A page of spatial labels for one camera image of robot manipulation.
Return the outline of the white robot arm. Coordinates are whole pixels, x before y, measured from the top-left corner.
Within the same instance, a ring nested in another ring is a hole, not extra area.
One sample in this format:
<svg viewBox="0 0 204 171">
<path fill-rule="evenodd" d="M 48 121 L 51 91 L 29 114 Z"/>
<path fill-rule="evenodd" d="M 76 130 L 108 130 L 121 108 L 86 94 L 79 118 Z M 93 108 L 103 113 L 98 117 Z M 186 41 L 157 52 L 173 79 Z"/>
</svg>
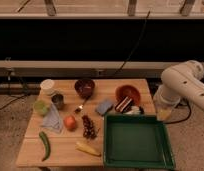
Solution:
<svg viewBox="0 0 204 171">
<path fill-rule="evenodd" d="M 162 84 L 153 96 L 159 121 L 166 120 L 182 98 L 204 111 L 203 65 L 189 60 L 166 68 L 161 74 Z"/>
</svg>

